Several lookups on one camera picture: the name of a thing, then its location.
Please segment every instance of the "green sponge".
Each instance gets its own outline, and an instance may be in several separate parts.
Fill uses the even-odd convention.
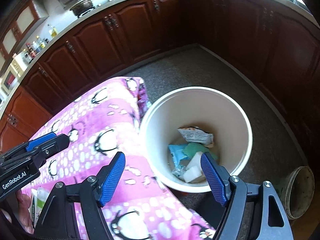
[[[185,155],[187,155],[190,159],[192,159],[193,156],[195,156],[196,152],[209,152],[213,159],[218,159],[218,157],[213,152],[211,152],[209,148],[203,146],[201,143],[191,142],[182,150],[182,152]]]

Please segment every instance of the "cabinet door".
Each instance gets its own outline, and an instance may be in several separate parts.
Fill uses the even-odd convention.
[[[40,57],[38,63],[70,100],[78,98],[93,85],[90,71],[86,72],[88,66],[82,62],[69,40],[60,38]]]
[[[17,119],[17,129],[28,138],[52,117],[21,86],[10,99],[5,113]]]
[[[3,67],[5,60],[6,60],[6,57],[5,57],[3,50],[4,50],[3,46],[0,45],[0,69]]]
[[[90,17],[73,28],[68,36],[86,65],[91,66],[96,80],[105,80],[129,63],[108,15],[100,13]]]
[[[263,66],[263,22],[267,9],[255,0],[222,0],[226,8],[225,59],[246,76],[256,77]]]
[[[218,0],[194,0],[192,14],[194,22],[191,24],[192,32],[196,35],[196,41],[217,53],[217,17]]]
[[[275,13],[273,42],[260,85],[286,115],[299,107],[303,87],[320,55],[320,35],[315,37],[300,22]]]
[[[17,31],[17,27],[15,26],[15,24],[12,24],[10,28],[6,31],[2,41],[4,52],[7,55],[9,55],[16,47],[19,40],[20,40],[20,35]]]
[[[132,64],[161,50],[150,8],[151,0],[128,0],[109,10],[109,18]]]
[[[152,0],[162,47],[173,49],[189,43],[189,21],[185,0]]]
[[[0,120],[0,152],[4,153],[26,141],[28,141],[28,137],[10,124],[8,116],[3,114]]]
[[[16,19],[16,25],[21,35],[24,36],[38,19],[32,0],[30,0]]]
[[[21,85],[52,115],[58,113],[71,102],[38,62],[33,65]]]

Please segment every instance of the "pink fabric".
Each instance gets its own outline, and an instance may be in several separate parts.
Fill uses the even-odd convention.
[[[40,177],[23,192],[31,195],[31,188],[38,187],[50,191],[58,181],[80,183],[122,151],[126,167],[111,201],[103,208],[114,239],[212,238],[215,230],[157,182],[140,150],[139,124],[148,106],[141,78],[112,78],[82,95],[33,136],[65,133],[71,143],[47,160]],[[80,236],[88,239],[79,203],[75,209]],[[112,222],[122,215],[117,224]]]

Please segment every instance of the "blue wrapper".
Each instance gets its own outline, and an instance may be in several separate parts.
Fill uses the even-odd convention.
[[[174,145],[174,144],[170,144],[168,146],[171,155],[172,155],[172,159],[173,159],[173,164],[177,169],[180,169],[180,161],[182,160],[190,160],[190,158],[188,157],[188,155],[183,153],[183,150],[185,149],[185,147],[188,144],[180,144],[180,145]]]

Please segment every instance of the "wall cabinet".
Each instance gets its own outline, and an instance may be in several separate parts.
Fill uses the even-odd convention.
[[[0,39],[0,49],[2,49],[1,57],[5,59],[5,62],[2,64],[0,58],[0,69],[3,66],[9,65],[14,52],[17,52],[21,48],[33,31],[35,31],[47,17],[48,13],[40,1],[29,0],[26,3]]]

